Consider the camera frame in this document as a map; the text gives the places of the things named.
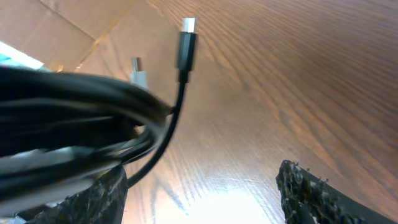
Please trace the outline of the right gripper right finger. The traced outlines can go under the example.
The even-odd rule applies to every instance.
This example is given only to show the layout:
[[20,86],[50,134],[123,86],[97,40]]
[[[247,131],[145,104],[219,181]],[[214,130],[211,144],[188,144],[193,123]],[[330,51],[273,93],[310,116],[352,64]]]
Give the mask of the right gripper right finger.
[[396,224],[303,169],[282,161],[276,178],[287,224]]

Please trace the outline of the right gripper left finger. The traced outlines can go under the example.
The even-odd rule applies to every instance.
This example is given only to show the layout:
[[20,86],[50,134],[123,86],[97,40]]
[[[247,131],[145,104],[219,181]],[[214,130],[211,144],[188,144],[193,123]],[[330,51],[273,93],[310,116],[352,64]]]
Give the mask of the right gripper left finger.
[[127,191],[126,172],[117,166],[54,207],[41,205],[15,216],[30,224],[121,224]]

